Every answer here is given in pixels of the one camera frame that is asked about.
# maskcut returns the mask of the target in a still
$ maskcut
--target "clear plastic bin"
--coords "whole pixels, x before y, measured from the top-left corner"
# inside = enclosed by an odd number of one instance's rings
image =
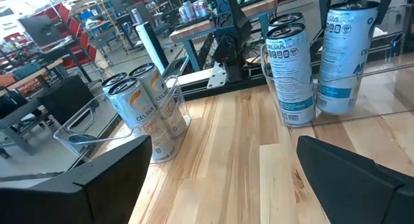
[[[377,36],[383,41],[382,46],[377,49],[381,53],[379,58],[382,59],[371,61],[369,59],[363,73],[359,76],[332,80],[323,84],[329,86],[329,84],[332,85],[337,82],[360,80],[361,83],[354,107],[351,111],[341,114],[330,114],[318,108],[318,90],[325,89],[321,83],[318,83],[318,75],[314,77],[311,84],[304,84],[288,77],[274,78],[269,65],[267,48],[266,45],[263,45],[261,49],[263,74],[283,124],[290,127],[302,127],[414,110],[414,47],[407,49],[408,39],[403,31],[404,25],[407,25],[404,23],[405,16],[412,12],[414,12],[414,5],[392,6],[387,11],[384,22],[389,24],[390,21],[395,21],[395,26],[393,26],[394,32]],[[371,43],[370,50],[377,53],[376,48],[373,48],[373,43]],[[297,116],[290,116],[284,112],[289,107],[279,101],[280,94],[276,89],[277,84],[281,82],[295,83],[296,89],[311,90],[313,92],[312,97],[315,105],[311,121],[295,124]]]
[[[161,118],[165,117],[163,113],[166,108],[171,109],[171,106],[167,106],[174,99],[175,107],[173,108],[180,111],[186,122],[186,129],[180,135],[172,137],[174,147],[167,156],[163,159],[152,159],[151,162],[165,162],[174,158],[180,151],[182,141],[191,123],[178,78],[171,76],[167,78],[166,83],[169,92],[157,112]],[[54,134],[54,138],[75,153],[79,157],[79,161],[90,161],[92,158],[139,136],[141,134],[137,127],[129,129],[126,126],[105,94],[92,99]]]

